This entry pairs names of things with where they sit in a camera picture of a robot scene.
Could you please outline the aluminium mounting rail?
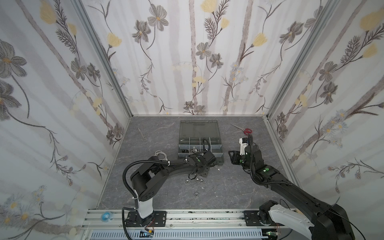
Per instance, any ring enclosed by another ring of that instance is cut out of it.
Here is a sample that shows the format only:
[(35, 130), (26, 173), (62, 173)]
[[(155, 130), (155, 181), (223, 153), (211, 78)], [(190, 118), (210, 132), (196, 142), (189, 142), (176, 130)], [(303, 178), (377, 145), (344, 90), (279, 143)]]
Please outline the aluminium mounting rail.
[[(166, 210), (165, 226), (154, 229), (247, 229), (244, 211), (244, 209)], [(121, 210), (110, 210), (112, 216), (108, 222), (101, 220), (104, 212), (105, 210), (89, 210), (81, 230), (123, 229)]]

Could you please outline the red handled scissors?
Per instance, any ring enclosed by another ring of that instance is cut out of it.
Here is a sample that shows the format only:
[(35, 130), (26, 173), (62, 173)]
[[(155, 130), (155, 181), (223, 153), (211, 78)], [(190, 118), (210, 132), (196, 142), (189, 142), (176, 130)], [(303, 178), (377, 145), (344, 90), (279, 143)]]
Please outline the red handled scissors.
[(236, 125), (234, 125), (234, 124), (231, 124), (233, 127), (235, 127), (235, 128), (237, 128), (237, 129), (239, 129), (239, 130), (241, 130), (245, 135), (250, 135), (250, 134), (252, 134), (252, 130), (251, 129), (249, 129), (249, 128), (242, 128), (242, 127), (239, 127), (239, 126), (236, 126)]

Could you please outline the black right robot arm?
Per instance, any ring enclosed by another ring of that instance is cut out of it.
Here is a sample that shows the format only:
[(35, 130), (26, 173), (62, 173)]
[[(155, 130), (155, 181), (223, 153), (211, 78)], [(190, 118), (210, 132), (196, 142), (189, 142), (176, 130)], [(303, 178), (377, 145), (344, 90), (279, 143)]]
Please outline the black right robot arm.
[(341, 206), (330, 205), (313, 197), (276, 168), (266, 165), (252, 135), (240, 138), (239, 144), (239, 151), (228, 152), (231, 163), (241, 166), (256, 185), (272, 190), (297, 208), (297, 211), (293, 211), (270, 200), (259, 207), (256, 220), (261, 225), (283, 225), (309, 240), (355, 239), (353, 224)]

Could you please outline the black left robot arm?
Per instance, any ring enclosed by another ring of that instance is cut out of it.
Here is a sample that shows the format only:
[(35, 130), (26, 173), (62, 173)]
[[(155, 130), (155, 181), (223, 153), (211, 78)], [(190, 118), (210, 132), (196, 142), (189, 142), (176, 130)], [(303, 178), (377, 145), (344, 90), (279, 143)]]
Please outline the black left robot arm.
[(183, 160), (171, 162), (152, 156), (147, 160), (130, 163), (123, 171), (123, 184), (133, 195), (135, 208), (122, 208), (123, 229), (128, 240), (131, 236), (128, 228), (164, 227), (166, 211), (154, 211), (153, 197), (158, 193), (168, 178), (176, 175), (188, 175), (192, 181), (207, 177), (209, 169), (215, 166), (216, 157), (211, 151), (211, 141), (201, 140), (203, 149), (190, 153)]

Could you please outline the grey plastic organizer box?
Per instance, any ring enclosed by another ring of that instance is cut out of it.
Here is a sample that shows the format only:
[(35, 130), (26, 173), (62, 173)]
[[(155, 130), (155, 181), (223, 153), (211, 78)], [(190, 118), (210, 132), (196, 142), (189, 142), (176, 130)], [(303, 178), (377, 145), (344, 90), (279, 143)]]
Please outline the grey plastic organizer box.
[(201, 152), (211, 145), (210, 151), (216, 157), (215, 165), (224, 164), (222, 139), (216, 120), (181, 121), (178, 157)]

